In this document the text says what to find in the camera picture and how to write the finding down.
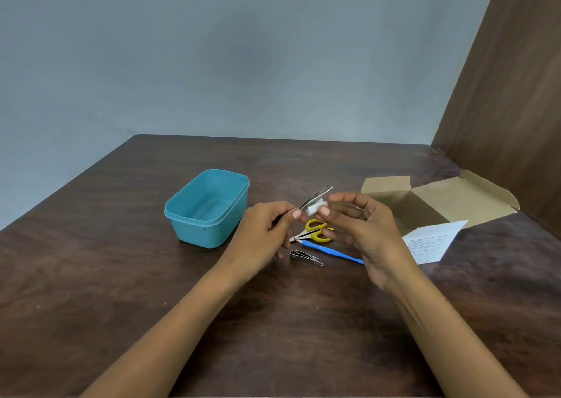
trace yellow-handled scissors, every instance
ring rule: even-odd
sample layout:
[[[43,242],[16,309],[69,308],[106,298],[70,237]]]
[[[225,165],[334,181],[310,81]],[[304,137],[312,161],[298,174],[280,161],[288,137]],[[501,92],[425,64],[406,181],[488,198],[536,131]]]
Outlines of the yellow-handled scissors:
[[[306,229],[302,231],[300,234],[292,237],[290,239],[290,242],[311,238],[312,240],[317,241],[318,243],[327,243],[328,241],[331,241],[331,238],[320,237],[321,230],[323,230],[326,227],[327,227],[327,222],[322,222],[317,219],[310,219],[308,222],[306,222]]]

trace forearm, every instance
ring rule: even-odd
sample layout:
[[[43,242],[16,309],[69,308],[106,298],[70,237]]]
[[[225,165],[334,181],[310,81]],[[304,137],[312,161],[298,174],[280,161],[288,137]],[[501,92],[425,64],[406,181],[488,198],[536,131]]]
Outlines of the forearm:
[[[202,334],[239,287],[220,267],[208,271],[82,397],[167,397]]]
[[[390,295],[446,397],[527,397],[424,274],[404,275]]]

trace gray-blue wall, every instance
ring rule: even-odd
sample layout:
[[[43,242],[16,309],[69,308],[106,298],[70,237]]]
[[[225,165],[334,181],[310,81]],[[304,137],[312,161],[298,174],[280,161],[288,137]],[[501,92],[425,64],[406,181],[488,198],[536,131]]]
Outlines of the gray-blue wall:
[[[489,0],[0,0],[0,228],[136,133],[429,144]]]

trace dark brown tabletop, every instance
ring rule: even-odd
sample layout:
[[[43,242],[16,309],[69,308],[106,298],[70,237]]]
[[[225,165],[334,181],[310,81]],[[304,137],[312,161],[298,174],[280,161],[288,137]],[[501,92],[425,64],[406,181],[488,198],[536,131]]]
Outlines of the dark brown tabletop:
[[[459,173],[424,145],[137,135],[0,232],[0,396],[80,394],[216,262],[226,244],[179,242],[163,214],[210,168],[247,175],[250,205]],[[274,260],[242,288],[172,396],[440,396],[364,268],[322,260]],[[561,395],[556,238],[518,213],[460,232],[424,270],[528,393]]]

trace blue plastic stick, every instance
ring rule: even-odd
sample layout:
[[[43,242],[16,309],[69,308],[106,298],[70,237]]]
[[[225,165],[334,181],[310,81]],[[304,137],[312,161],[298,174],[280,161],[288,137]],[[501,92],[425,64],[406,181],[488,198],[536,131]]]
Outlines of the blue plastic stick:
[[[356,259],[356,258],[351,258],[350,256],[347,256],[347,255],[345,255],[345,254],[343,254],[343,253],[340,253],[340,252],[338,252],[338,251],[336,251],[336,250],[330,249],[329,247],[318,246],[317,244],[310,243],[309,241],[304,241],[304,240],[302,240],[302,241],[298,240],[298,242],[301,243],[302,246],[305,246],[305,247],[312,247],[313,249],[320,250],[320,251],[322,251],[323,253],[327,253],[328,255],[338,256],[339,258],[352,260],[353,262],[360,263],[360,264],[364,265],[364,261],[363,261],[363,260],[361,260],[361,259]]]

